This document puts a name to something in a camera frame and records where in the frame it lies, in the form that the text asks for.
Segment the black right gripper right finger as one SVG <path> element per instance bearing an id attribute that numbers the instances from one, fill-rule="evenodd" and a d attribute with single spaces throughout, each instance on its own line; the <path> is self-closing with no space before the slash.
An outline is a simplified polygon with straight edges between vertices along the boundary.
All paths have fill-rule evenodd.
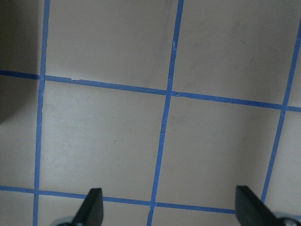
<path id="1" fill-rule="evenodd" d="M 241 226 L 277 226 L 277 217 L 248 186 L 236 186 L 235 215 Z"/>

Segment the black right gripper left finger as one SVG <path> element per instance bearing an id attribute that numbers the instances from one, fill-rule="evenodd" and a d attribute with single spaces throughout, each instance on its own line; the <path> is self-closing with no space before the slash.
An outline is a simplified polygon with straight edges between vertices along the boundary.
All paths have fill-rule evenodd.
<path id="1" fill-rule="evenodd" d="M 72 226 L 101 226 L 104 218 L 101 188 L 89 190 L 85 200 L 73 218 Z"/>

